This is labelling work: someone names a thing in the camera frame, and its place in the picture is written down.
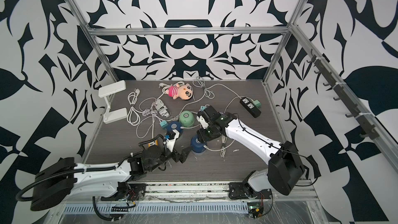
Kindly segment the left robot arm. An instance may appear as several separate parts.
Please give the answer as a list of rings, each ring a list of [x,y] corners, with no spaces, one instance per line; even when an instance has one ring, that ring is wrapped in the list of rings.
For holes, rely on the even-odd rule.
[[[129,182],[144,178],[169,160],[184,163],[191,150],[153,145],[108,164],[83,164],[65,158],[39,172],[33,183],[16,194],[16,200],[30,202],[32,211],[50,209],[67,199],[120,200],[130,190]]]

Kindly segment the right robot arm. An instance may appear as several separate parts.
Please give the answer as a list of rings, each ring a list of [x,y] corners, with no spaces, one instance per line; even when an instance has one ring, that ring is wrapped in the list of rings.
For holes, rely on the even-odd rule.
[[[304,174],[300,155],[291,142],[271,140],[244,124],[236,115],[218,112],[212,106],[199,111],[197,120],[201,124],[197,130],[200,143],[213,141],[223,135],[241,143],[265,162],[265,170],[254,171],[243,181],[249,191],[274,189],[287,196]]]

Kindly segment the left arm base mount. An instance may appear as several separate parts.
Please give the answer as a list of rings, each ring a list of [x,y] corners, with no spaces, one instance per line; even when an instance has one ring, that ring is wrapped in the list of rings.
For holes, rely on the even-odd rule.
[[[136,201],[145,196],[147,184],[119,183],[117,192],[110,197],[101,197],[101,201]]]

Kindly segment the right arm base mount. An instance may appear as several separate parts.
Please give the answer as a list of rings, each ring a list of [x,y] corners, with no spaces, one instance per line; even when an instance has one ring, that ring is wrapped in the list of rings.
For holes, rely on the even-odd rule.
[[[270,189],[255,191],[252,189],[248,183],[229,183],[229,198],[231,200],[240,199],[271,199],[272,192]]]

